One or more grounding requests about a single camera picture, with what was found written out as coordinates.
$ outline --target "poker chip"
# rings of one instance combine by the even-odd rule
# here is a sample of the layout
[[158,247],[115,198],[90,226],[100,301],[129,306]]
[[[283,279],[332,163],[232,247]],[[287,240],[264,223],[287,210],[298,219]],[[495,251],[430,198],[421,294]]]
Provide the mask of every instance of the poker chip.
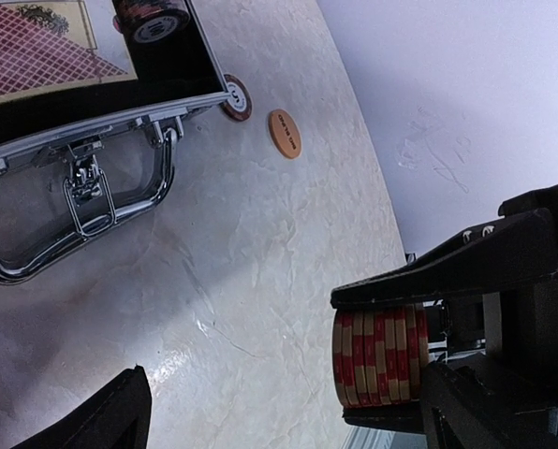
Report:
[[159,42],[183,30],[191,20],[184,0],[113,0],[112,3],[117,11],[115,25],[136,44]]
[[410,374],[408,369],[408,342],[406,332],[406,313],[403,307],[395,310],[395,345],[398,358],[398,384],[400,401],[410,401]]
[[277,150],[287,159],[301,154],[301,134],[294,119],[284,110],[276,109],[269,114],[269,131]]
[[121,23],[119,22],[119,18],[117,16],[112,18],[112,26],[114,26],[114,29],[119,33],[123,34],[123,29],[121,28]]
[[389,398],[393,403],[400,402],[398,382],[398,355],[395,342],[395,320],[393,310],[385,311],[385,356],[388,365]]
[[366,385],[366,368],[364,365],[364,313],[354,313],[354,323],[352,326],[352,349],[354,351],[354,381],[356,382],[356,392],[362,407],[371,405],[368,388]]
[[410,398],[418,399],[420,395],[420,360],[416,309],[414,306],[406,306],[405,310],[408,334],[408,367],[410,369]]
[[337,398],[343,407],[347,407],[347,396],[345,395],[344,374],[342,368],[342,314],[335,313],[335,321],[333,322],[333,339],[332,339],[332,356],[333,356],[333,379],[335,381],[335,392]]
[[331,351],[335,391],[345,408],[418,400],[421,369],[430,360],[424,308],[338,311]]
[[352,326],[354,316],[345,312],[342,316],[342,368],[344,373],[345,396],[351,407],[359,407],[360,401],[356,391],[356,380],[354,374],[354,360],[352,351]]
[[229,100],[221,104],[221,110],[236,122],[244,122],[252,115],[252,98],[245,85],[233,75],[225,74]]
[[390,405],[388,364],[385,354],[385,314],[381,311],[374,315],[374,357],[381,405]]
[[381,405],[381,397],[379,397],[379,383],[374,352],[374,313],[369,311],[364,313],[364,365],[369,399],[371,404],[377,407]]
[[417,309],[417,330],[418,330],[418,359],[420,368],[429,365],[429,329],[427,328],[427,314],[422,304],[416,305]]

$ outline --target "marble table surface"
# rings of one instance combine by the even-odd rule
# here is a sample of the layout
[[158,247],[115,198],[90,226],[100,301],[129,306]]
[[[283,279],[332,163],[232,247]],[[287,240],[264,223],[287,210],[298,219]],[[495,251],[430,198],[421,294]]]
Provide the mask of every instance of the marble table surface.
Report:
[[[151,448],[345,440],[330,290],[404,264],[373,145],[314,0],[196,7],[254,114],[245,123],[219,109],[194,118],[157,210],[30,282],[0,286],[0,448],[135,365],[153,393]],[[269,137],[277,108],[300,127],[296,160]],[[142,138],[117,138],[107,153],[113,190],[147,176]],[[65,173],[42,170],[0,180],[3,254],[65,214]]]

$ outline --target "red tiled roof illustration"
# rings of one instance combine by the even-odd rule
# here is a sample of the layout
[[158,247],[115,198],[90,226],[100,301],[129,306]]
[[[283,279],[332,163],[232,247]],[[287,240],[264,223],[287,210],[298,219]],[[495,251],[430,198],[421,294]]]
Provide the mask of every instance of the red tiled roof illustration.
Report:
[[0,95],[124,75],[91,51],[0,5]]

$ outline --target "white label on chip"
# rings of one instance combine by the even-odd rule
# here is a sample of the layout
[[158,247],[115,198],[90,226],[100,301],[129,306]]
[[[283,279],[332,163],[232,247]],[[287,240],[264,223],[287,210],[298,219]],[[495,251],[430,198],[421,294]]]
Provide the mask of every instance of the white label on chip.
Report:
[[133,39],[139,44],[150,44],[164,39],[179,27],[179,19],[175,16],[156,17],[144,23],[136,30]]
[[245,112],[245,110],[248,109],[248,100],[245,97],[245,93],[242,88],[233,81],[229,81],[227,83],[227,87],[229,88],[229,93],[231,94],[231,97],[228,100],[229,105],[237,112]]

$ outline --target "white wall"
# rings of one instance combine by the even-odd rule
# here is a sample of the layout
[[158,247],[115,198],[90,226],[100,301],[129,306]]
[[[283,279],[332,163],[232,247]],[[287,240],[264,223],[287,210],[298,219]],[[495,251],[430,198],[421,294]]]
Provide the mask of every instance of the white wall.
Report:
[[407,251],[558,182],[558,0],[318,0]]

